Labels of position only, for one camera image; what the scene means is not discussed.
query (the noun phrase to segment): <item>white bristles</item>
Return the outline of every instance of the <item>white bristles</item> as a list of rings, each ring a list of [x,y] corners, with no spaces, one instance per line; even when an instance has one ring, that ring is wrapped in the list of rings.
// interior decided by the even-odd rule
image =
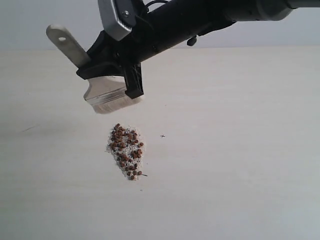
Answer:
[[[143,101],[144,98],[144,96],[140,96],[136,99],[131,99],[128,96],[123,96],[107,103],[93,105],[92,107],[97,114],[109,114],[125,107],[138,104]]]
[[[91,103],[94,111],[98,114],[109,114],[119,109],[138,104],[144,99],[144,96],[131,99],[127,95],[124,95],[123,89],[126,89],[126,84],[123,77],[104,76],[92,78],[88,81],[89,88],[84,95],[84,99],[89,104]],[[106,102],[108,93],[110,93],[110,97],[114,96],[115,93],[119,93],[119,98]]]

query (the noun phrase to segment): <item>tabletop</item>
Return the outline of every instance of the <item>tabletop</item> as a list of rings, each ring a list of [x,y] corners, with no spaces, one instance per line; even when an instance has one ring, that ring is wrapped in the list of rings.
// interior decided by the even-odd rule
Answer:
[[[60,52],[1,52],[1,240],[320,239],[319,63],[172,49],[142,64],[143,102],[99,115]],[[143,135],[137,181],[106,152],[117,123]]]

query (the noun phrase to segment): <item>screw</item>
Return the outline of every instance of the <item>screw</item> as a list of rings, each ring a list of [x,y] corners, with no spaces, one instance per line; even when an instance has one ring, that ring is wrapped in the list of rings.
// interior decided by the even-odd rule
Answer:
[[[130,13],[129,13],[127,10],[125,10],[125,11],[122,12],[122,15],[123,15],[125,18],[129,17],[129,14],[130,14]]]

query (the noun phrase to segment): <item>white wall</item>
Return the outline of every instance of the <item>white wall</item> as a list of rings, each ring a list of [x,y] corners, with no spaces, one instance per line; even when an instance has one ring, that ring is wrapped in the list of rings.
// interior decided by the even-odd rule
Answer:
[[[51,23],[65,25],[88,48],[102,29],[97,0],[1,1],[0,50],[54,49],[45,35]],[[320,9],[299,9],[281,22],[237,23],[201,37],[196,46],[319,45],[319,26]]]

